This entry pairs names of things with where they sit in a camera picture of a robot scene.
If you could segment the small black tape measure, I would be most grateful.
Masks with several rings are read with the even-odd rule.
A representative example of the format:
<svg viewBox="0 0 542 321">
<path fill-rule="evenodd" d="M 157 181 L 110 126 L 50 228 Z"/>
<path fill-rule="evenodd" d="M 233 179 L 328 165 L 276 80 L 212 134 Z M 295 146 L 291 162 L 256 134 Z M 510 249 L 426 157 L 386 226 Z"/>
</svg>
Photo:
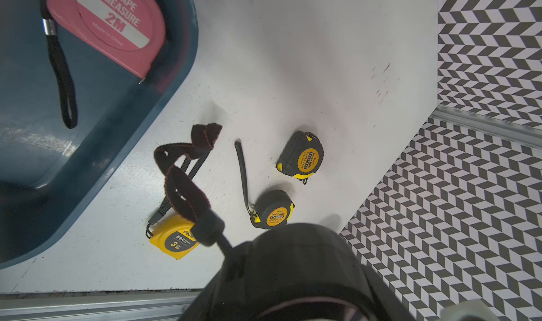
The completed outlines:
<svg viewBox="0 0 542 321">
<path fill-rule="evenodd" d="M 191 142 L 157 147 L 155 163 L 165 176 L 165 202 L 176 215 L 155 231 L 147 230 L 151 244 L 179 260 L 198 245 L 218 245 L 228 256 L 231 244 L 225 238 L 224 222 L 212 211 L 206 194 L 193 182 L 201 165 L 215 147 L 222 131 L 216 123 L 197 124 L 191 129 Z"/>
</svg>

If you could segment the yellow black tape measure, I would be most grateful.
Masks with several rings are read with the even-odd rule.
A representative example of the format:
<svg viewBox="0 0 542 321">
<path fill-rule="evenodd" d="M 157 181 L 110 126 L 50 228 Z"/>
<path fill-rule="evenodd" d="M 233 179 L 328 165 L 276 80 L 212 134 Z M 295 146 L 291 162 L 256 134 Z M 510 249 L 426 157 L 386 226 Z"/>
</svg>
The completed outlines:
<svg viewBox="0 0 542 321">
<path fill-rule="evenodd" d="M 315 134 L 295 131 L 279 156 L 276 169 L 306 184 L 319 170 L 323 158 L 323 145 Z"/>
<path fill-rule="evenodd" d="M 234 146 L 239 162 L 244 204 L 251 224 L 257 229 L 274 229 L 286 225 L 295 208 L 292 199 L 285 191 L 277 189 L 266 191 L 255 203 L 251 203 L 248 198 L 248 177 L 241 141 L 236 140 Z"/>
</svg>

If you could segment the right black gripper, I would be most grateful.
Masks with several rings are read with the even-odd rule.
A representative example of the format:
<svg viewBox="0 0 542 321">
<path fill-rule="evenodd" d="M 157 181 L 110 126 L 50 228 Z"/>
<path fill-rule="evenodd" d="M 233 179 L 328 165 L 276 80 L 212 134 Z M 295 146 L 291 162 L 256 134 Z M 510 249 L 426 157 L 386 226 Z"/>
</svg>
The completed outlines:
<svg viewBox="0 0 542 321">
<path fill-rule="evenodd" d="M 232 246 L 220 232 L 218 273 L 181 320 L 413 320 L 375 270 L 332 230 L 312 224 L 271 229 Z"/>
</svg>

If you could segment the yellow square tape measure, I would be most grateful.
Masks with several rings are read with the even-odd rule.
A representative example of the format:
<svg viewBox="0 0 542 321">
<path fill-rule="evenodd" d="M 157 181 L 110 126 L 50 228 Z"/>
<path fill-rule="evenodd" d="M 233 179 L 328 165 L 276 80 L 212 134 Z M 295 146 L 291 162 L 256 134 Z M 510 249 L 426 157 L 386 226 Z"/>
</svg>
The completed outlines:
<svg viewBox="0 0 542 321">
<path fill-rule="evenodd" d="M 162 253 L 176 260 L 199 245 L 192 228 L 210 204 L 193 178 L 208 156 L 203 153 L 191 157 L 164 147 L 155 151 L 155 161 L 165 175 L 165 198 L 149 219 L 145 236 Z"/>
</svg>

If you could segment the teal plastic storage box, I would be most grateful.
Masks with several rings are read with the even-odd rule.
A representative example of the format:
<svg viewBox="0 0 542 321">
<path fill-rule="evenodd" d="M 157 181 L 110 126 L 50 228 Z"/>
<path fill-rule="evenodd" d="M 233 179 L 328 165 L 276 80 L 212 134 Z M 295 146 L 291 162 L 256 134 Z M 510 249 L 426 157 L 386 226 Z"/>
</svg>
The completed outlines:
<svg viewBox="0 0 542 321">
<path fill-rule="evenodd" d="M 1 0 L 1 267 L 54 245 L 164 109 L 193 66 L 193 0 L 158 0 L 166 42 L 138 78 L 59 30 L 78 125 L 62 122 L 41 0 Z"/>
</svg>

